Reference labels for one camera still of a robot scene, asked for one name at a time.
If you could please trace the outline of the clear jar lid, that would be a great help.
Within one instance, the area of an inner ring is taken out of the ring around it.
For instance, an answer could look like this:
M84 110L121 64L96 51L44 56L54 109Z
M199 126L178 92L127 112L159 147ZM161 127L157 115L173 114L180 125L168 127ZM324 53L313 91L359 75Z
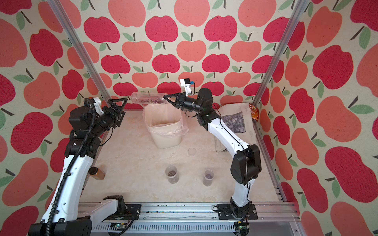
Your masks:
M189 156L195 156L196 153L197 153L197 151L196 151L195 148L190 147L190 148L188 149L188 155L189 155Z

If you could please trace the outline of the tall clear jar of rosebuds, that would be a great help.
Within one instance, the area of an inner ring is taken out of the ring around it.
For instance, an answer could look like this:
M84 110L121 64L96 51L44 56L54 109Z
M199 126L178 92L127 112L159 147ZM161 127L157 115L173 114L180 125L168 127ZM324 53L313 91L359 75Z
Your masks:
M165 93L134 92L131 101L135 104L168 104L164 95Z

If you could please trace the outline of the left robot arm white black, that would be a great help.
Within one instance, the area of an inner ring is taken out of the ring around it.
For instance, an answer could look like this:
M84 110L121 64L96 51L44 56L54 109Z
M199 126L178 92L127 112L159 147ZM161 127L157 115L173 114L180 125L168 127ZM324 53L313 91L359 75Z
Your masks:
M63 171L41 222L30 226L30 236L88 236L92 227L103 220L126 215L124 198L120 195L106 197L83 217L78 216L78 208L87 175L101 145L100 136L121 125L127 101L127 98L110 99L108 106L101 107L99 98L86 98L83 106L71 111L72 131Z

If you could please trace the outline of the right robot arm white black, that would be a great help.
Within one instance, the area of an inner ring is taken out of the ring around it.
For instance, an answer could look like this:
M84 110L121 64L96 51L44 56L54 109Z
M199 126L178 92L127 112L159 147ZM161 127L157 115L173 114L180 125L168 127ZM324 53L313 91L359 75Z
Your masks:
M247 218L252 206L249 192L262 170L259 147L244 142L227 127L221 115L213 108L210 89L201 88L196 99L188 97L185 92L167 94L163 98L177 109L196 112L199 125L213 134L230 153L230 172L236 182L230 199L231 212L236 219Z

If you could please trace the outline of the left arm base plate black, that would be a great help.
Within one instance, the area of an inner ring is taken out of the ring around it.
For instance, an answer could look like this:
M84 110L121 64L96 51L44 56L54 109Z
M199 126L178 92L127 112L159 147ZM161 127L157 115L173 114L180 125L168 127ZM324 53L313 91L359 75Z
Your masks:
M111 216L121 217L122 215L133 215L135 220L139 219L141 212L141 204L124 204L124 206L118 206L117 211Z

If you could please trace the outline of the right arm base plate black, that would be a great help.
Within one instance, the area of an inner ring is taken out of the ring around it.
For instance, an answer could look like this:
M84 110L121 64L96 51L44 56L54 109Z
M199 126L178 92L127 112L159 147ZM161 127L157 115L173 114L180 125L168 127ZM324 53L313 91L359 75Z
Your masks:
M258 213L254 204L249 203L243 207L234 204L217 204L213 211L218 214L219 220L257 220Z

